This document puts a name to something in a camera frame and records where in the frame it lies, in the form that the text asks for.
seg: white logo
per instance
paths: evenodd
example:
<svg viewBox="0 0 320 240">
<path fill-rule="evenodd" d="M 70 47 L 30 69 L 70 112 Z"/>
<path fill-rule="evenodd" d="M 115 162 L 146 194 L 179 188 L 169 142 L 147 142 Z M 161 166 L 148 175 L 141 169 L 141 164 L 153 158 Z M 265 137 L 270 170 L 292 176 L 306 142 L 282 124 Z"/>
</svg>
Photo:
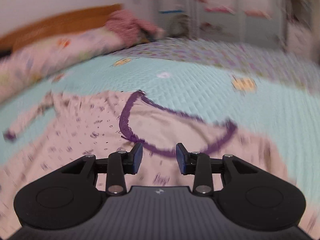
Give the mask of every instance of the white logo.
<svg viewBox="0 0 320 240">
<path fill-rule="evenodd" d="M 162 193 L 164 192 L 164 190 L 158 189 L 158 190 L 156 190 L 155 192 L 160 195 L 160 194 L 162 194 Z"/>
</svg>

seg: blue strip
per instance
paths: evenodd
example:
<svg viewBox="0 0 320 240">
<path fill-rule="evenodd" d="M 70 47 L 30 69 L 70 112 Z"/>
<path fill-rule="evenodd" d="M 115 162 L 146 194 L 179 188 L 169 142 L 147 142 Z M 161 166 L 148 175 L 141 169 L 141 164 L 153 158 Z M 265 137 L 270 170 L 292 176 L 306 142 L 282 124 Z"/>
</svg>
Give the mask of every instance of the blue strip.
<svg viewBox="0 0 320 240">
<path fill-rule="evenodd" d="M 167 13 L 182 13 L 182 10 L 177 10 L 177 11 L 159 11 L 161 14 L 167 14 Z"/>
</svg>

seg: pink towel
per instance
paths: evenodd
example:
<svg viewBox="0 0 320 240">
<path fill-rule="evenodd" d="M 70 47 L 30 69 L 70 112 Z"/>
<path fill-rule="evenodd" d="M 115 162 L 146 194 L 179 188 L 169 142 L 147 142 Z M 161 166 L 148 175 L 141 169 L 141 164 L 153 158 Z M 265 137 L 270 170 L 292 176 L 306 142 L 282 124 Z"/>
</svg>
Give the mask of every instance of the pink towel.
<svg viewBox="0 0 320 240">
<path fill-rule="evenodd" d="M 128 10 L 115 11 L 110 14 L 110 18 L 106 22 L 105 27 L 118 34 L 127 48 L 136 44 L 141 29 L 155 39 L 157 38 L 158 32 L 164 32 L 161 28 L 158 28 L 148 21 L 137 19 Z"/>
</svg>

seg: purple sleeve cuff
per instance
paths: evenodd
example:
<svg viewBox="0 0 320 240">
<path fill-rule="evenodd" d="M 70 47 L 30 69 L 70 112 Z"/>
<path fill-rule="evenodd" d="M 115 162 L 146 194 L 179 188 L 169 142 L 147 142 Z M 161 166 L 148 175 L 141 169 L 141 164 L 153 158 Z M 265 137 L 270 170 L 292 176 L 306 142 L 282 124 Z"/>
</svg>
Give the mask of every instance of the purple sleeve cuff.
<svg viewBox="0 0 320 240">
<path fill-rule="evenodd" d="M 17 139 L 17 136 L 15 133 L 10 132 L 9 130 L 3 133 L 3 138 L 5 141 L 15 141 Z"/>
</svg>

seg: white wall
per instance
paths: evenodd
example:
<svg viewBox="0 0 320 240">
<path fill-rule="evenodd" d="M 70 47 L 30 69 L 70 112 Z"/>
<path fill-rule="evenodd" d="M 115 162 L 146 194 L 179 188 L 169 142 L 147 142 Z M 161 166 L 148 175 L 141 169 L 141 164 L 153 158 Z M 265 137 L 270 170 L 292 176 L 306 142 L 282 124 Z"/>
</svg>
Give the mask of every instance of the white wall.
<svg viewBox="0 0 320 240">
<path fill-rule="evenodd" d="M 152 0 L 0 0 L 0 36 L 18 27 L 62 12 L 123 3 L 137 17 L 153 21 Z"/>
</svg>

